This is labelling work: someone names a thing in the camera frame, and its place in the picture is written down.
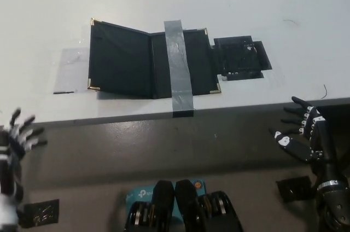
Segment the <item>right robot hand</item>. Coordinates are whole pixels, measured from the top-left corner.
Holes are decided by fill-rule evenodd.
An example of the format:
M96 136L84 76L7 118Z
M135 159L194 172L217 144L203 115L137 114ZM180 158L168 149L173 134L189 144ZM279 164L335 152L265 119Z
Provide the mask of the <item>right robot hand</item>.
M298 118L282 119L281 122L295 124L297 128L285 131L269 128L269 133L278 146L293 158L305 163L321 160L325 157L322 143L330 142L328 123L316 106L295 96L291 100L300 107L285 107L284 111Z

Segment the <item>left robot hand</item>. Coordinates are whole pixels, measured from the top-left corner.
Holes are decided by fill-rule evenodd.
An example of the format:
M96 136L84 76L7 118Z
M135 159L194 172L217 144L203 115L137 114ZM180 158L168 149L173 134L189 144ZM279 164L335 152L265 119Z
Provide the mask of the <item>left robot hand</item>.
M22 124L15 124L21 114L21 108L17 108L7 126L1 129L1 161L11 162L13 158L22 160L26 153L33 148L45 146L47 140L41 139L44 133L43 127L32 127L36 117L28 117Z

